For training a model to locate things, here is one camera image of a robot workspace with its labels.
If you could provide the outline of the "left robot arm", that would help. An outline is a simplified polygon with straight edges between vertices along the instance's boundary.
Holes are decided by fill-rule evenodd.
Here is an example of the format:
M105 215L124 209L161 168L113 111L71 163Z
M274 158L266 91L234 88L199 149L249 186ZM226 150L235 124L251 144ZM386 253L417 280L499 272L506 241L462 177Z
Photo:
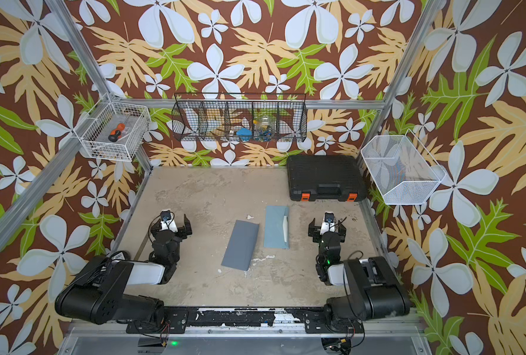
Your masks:
M161 329L168 323L161 300L125 293L129 285L165 285L177 270L182 241L193 234L190 220L177 226L175 214L163 210L147 229L153 251L146 261L118 251L94 257L55 301L57 314L102 325L116 321L138 330Z

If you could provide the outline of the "light blue envelope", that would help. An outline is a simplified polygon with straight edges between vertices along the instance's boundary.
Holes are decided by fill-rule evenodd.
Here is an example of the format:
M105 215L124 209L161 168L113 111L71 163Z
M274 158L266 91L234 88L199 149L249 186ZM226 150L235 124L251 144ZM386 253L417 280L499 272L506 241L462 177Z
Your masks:
M289 207L288 206L267 206L264 225L264 247L269 249L288 249L284 245L283 237L283 216L288 216L288 237L289 237Z

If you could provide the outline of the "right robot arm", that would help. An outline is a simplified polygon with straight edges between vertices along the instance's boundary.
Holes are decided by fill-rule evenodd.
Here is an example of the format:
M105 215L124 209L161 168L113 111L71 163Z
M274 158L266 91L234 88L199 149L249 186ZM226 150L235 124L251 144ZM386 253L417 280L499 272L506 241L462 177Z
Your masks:
M412 303L384 257L361 260L351 254L341 259L341 244L347 229L331 213L321 225L312 221L308 236L318 245L316 271L326 285L340 285L341 297L329 298L323 310L324 324L332 331L342 331L359 321L409 314Z

